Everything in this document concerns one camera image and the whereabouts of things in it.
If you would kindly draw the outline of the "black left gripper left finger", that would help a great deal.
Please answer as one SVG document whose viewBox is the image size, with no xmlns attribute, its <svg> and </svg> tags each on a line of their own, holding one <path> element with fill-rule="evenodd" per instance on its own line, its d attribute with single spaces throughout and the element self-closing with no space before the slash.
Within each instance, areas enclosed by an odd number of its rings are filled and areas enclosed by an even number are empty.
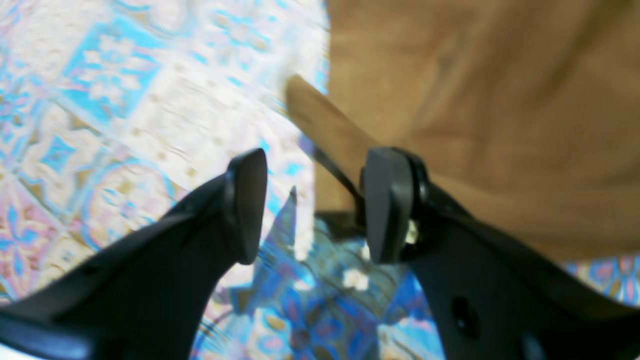
<svg viewBox="0 0 640 360">
<path fill-rule="evenodd" d="M 253 264 L 265 151 L 234 157 L 158 221 L 1 308 L 3 360 L 187 360 L 211 294 Z"/>
</svg>

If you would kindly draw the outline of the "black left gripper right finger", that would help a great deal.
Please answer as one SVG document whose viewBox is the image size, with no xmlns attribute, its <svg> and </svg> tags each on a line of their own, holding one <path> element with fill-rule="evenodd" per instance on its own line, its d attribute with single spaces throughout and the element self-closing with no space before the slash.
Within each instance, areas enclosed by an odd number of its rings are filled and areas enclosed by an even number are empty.
<svg viewBox="0 0 640 360">
<path fill-rule="evenodd" d="M 639 357 L 638 308 L 475 219 L 417 155 L 371 148 L 361 176 L 371 260 L 409 266 L 448 360 Z"/>
</svg>

